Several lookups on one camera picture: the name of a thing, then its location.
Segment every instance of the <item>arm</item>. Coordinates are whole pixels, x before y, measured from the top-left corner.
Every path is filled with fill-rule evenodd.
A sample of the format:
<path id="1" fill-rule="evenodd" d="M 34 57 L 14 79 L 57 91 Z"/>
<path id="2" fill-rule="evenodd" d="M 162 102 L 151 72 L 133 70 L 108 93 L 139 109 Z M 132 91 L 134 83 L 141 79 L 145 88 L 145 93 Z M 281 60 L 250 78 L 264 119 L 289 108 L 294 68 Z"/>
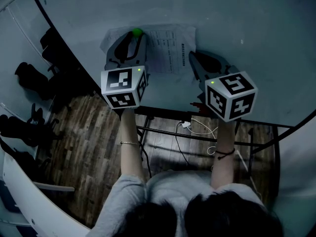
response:
<path id="1" fill-rule="evenodd" d="M 121 116 L 121 141 L 138 144 L 135 114 L 133 109 L 125 109 Z M 120 168 L 122 175 L 139 177 L 145 183 L 144 169 L 139 146 L 133 144 L 121 145 Z"/>
<path id="2" fill-rule="evenodd" d="M 235 126 L 234 122 L 225 123 L 221 119 L 218 122 L 217 146 L 216 150 L 223 153 L 230 153 L 234 150 L 235 142 Z M 217 189 L 223 185 L 230 184 L 234 180 L 234 156 L 235 154 L 226 156 L 215 153 L 214 166 L 211 177 L 211 186 Z"/>

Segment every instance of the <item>power strip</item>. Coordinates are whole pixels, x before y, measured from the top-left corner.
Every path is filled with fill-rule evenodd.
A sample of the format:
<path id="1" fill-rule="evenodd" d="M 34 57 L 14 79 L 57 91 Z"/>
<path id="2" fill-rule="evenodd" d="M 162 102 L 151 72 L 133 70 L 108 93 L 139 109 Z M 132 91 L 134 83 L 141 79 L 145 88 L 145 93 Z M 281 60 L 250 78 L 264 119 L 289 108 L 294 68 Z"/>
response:
<path id="1" fill-rule="evenodd" d="M 187 122 L 187 121 L 184 121 L 183 123 L 181 123 L 181 125 L 182 125 L 183 128 L 187 128 L 187 127 L 191 126 L 191 123 Z"/>

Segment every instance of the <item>gray shirt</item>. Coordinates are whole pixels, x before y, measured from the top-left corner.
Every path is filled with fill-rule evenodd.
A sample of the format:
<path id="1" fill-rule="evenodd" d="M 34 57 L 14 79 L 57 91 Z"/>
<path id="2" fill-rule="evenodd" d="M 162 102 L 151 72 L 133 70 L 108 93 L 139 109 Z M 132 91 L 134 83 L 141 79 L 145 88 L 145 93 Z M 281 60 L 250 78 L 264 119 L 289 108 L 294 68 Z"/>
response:
<path id="1" fill-rule="evenodd" d="M 143 184 L 136 176 L 122 175 L 113 185 L 95 227 L 87 237 L 112 237 L 120 227 L 127 212 L 145 201 L 169 202 L 177 214 L 176 236 L 186 236 L 184 213 L 191 199 L 199 194 L 234 191 L 241 198 L 263 205 L 252 189 L 243 184 L 228 184 L 218 189 L 210 186 L 211 172 L 167 171 L 155 175 Z"/>

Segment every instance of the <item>black cable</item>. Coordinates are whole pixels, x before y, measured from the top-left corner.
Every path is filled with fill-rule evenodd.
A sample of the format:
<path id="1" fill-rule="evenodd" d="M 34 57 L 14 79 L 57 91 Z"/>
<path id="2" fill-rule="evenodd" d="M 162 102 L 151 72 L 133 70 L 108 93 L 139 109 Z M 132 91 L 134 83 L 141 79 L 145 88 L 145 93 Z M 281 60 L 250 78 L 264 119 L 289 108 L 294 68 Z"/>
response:
<path id="1" fill-rule="evenodd" d="M 148 168 L 148 172 L 149 172 L 149 177 L 151 178 L 152 177 L 152 173 L 150 171 L 150 166 L 149 166 L 149 158 L 148 158 L 148 154 L 146 153 L 145 149 L 144 149 L 144 146 L 142 143 L 139 143 L 140 147 L 142 148 L 145 156 L 146 156 L 146 160 L 147 160 L 147 168 Z"/>
<path id="2" fill-rule="evenodd" d="M 234 152 L 235 152 L 235 148 L 233 149 L 233 151 L 231 151 L 230 153 L 223 153 L 223 152 L 219 152 L 219 151 L 215 151 L 215 152 L 217 152 L 217 153 L 219 153 L 219 154 L 221 154 L 221 155 L 224 155 L 224 156 L 219 156 L 218 157 L 218 159 L 220 160 L 220 159 L 222 159 L 222 158 L 225 158 L 226 156 L 230 156 L 230 155 L 232 155 Z"/>
<path id="3" fill-rule="evenodd" d="M 177 133 L 177 131 L 178 131 L 178 126 L 179 126 L 179 124 L 181 124 L 181 121 L 177 124 L 176 133 Z M 186 160 L 187 164 L 190 165 L 189 162 L 187 161 L 187 159 L 185 158 L 184 154 L 182 153 L 181 149 L 180 149 L 180 145 L 179 145 L 177 136 L 175 136 L 175 137 L 176 137 L 176 141 L 177 141 L 177 144 L 178 144 L 178 148 L 179 148 L 180 153 L 182 154 L 184 160 Z"/>

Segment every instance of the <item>white table surface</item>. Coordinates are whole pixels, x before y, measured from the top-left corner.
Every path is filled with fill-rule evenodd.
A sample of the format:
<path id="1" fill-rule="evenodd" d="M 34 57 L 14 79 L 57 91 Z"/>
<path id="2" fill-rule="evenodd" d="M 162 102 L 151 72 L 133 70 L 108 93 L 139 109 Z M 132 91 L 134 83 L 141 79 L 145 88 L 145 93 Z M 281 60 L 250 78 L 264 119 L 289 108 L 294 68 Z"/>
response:
<path id="1" fill-rule="evenodd" d="M 39 0 L 53 25 L 100 85 L 108 29 L 186 23 L 197 28 L 197 49 L 247 71 L 259 88 L 244 119 L 296 125 L 316 109 L 316 0 Z M 143 106 L 198 111 L 193 73 L 153 74 Z"/>

